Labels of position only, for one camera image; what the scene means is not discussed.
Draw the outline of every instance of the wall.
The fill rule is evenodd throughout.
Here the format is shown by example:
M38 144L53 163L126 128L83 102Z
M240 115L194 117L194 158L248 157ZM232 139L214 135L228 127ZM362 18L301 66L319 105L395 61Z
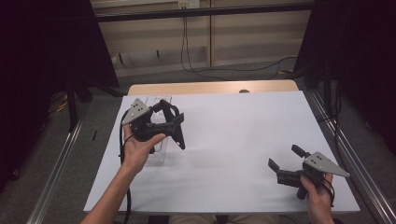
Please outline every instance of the wall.
M297 2L312 1L201 0L200 5L243 7ZM92 6L96 14L144 12L177 9L177 1L92 0ZM297 56L309 15L310 11L297 11L188 18L189 47L205 51L204 59L195 60L206 62L206 66ZM107 22L100 27L110 54L181 49L181 18Z

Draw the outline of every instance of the gray plastic part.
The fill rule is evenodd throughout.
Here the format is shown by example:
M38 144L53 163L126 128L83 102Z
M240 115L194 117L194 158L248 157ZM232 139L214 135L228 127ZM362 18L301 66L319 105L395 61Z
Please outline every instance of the gray plastic part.
M320 152L315 152L314 154L307 157L304 160L304 163L324 173L340 175L343 177L350 177L349 173L347 173L344 169L329 160Z
M122 125L129 124L135 119L140 118L142 115L149 112L149 107L145 105L139 98L134 100L134 103L131 105L128 113L126 114L124 120L122 121Z

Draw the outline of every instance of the finger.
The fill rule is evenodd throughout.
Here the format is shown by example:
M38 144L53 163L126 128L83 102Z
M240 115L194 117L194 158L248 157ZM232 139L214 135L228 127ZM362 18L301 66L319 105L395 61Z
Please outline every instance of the finger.
M328 188L328 189L330 189L331 187L332 187L332 178L333 178L333 175L332 174L330 174L330 173L326 173L326 175L324 176L324 178L327 180L324 180L323 181L323 184Z
M124 130L124 140L125 140L132 135L132 130L131 130L131 126L129 126L129 124L125 124L122 128Z
M303 184L304 188L306 191L308 191L309 197L318 197L318 192L317 189L315 188L315 185L305 176L301 176L301 183Z
M157 145L158 143L160 143L163 139L165 139L166 138L166 135L165 134L163 134L163 133L159 133L159 134L156 134L156 135L154 135L154 136L152 136L152 138L150 138L148 141L147 141L147 144L148 144L148 146L150 147L150 148L152 148L152 147L154 147L155 145Z

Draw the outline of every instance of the person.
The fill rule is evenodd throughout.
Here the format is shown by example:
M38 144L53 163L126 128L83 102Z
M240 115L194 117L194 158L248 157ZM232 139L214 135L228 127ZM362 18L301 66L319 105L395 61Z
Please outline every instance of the person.
M131 186L136 175L142 171L149 151L160 143L166 135L163 133L154 135L146 142L135 140L129 125L123 126L125 142L124 162L113 177L100 200L91 212L84 217L81 224L87 223L113 223L119 212L123 198ZM326 174L324 184L330 187L332 175ZM322 188L316 189L314 184L306 177L301 177L303 186L308 191L307 210L312 224L333 224L331 212L331 198L328 192ZM169 223L214 223L214 216L174 216L170 217ZM277 216L230 216L233 223L278 223Z

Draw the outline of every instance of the metal rail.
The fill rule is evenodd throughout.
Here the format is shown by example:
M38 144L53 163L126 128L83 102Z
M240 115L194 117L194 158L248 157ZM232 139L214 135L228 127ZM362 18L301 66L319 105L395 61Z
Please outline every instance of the metal rail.
M323 100L321 99L319 94L317 92L312 93L311 97L314 100L320 113L324 114L326 110L323 107ZM334 134L336 125L335 121L329 119L328 121L326 121L326 124L328 128L332 131L332 134ZM347 141L346 136L339 127L337 128L337 143L339 144L340 149L343 151L344 155L349 161L349 164L352 166L352 169L355 171L357 178L366 190L383 221L387 224L396 223L396 216L394 211L392 210L392 207L389 204L388 199L385 197L382 190L378 187L378 185L374 182L373 178L367 172L365 166L359 159L359 156L356 154L352 145L350 145L350 143Z
M50 21L72 21L72 22L110 22L110 21L142 21L153 19L170 19L183 17L221 16L266 12L305 11L314 8L340 7L345 1L331 1L326 3L294 3L262 5L255 7L205 7L191 8L185 10L164 10L137 13L109 13L97 14L94 17L70 17L70 18L47 18Z
M59 158L56 161L51 174L49 175L49 179L47 180L46 186L41 191L40 197L35 203L35 208L33 209L31 215L29 216L27 224L40 224L43 222L47 210L50 207L50 202L52 200L52 197L55 194L56 188L61 179L64 167L67 163L67 159L69 158L69 155L73 149L73 145L77 140L83 120L87 115L88 108L89 105L84 104L81 113L81 118L79 119L75 129L73 130L73 132L67 135L61 154L59 155Z

